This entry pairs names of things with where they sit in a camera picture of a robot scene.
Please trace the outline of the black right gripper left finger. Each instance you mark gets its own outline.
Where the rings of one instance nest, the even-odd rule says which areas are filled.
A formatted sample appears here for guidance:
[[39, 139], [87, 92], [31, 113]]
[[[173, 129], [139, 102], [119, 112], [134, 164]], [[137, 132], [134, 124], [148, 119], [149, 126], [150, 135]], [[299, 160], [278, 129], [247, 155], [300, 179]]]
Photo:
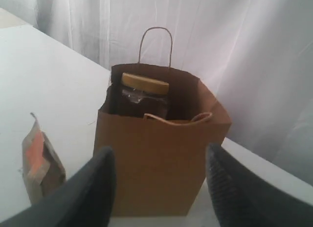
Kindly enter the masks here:
[[113, 149], [101, 147], [68, 181], [2, 227], [107, 227], [115, 199]]

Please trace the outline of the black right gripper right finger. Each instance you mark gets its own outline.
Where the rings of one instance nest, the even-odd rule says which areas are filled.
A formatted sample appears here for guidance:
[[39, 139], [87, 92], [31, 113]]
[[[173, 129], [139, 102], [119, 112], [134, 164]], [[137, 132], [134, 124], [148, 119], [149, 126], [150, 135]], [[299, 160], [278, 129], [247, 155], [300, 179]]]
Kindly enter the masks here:
[[206, 181], [222, 227], [313, 225], [313, 187], [234, 142], [207, 146]]

